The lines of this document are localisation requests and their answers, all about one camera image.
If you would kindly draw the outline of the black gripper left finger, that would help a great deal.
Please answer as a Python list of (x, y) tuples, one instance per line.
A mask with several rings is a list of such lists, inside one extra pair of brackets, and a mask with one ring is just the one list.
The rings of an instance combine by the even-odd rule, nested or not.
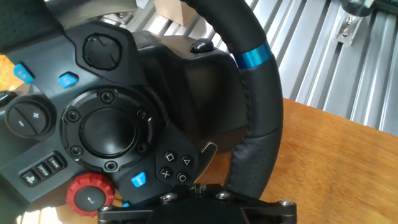
[(156, 195), (148, 202), (129, 207), (101, 208), (98, 211), (98, 223), (127, 223), (148, 221), (156, 208), (173, 205), (183, 199), (194, 196), (197, 192), (196, 184), (178, 184), (167, 193)]

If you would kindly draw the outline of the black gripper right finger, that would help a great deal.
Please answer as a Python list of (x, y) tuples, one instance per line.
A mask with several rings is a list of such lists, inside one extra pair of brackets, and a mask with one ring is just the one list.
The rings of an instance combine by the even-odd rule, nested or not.
[(291, 200), (264, 202), (219, 184), (196, 184), (200, 215), (215, 223), (297, 223), (297, 204)]

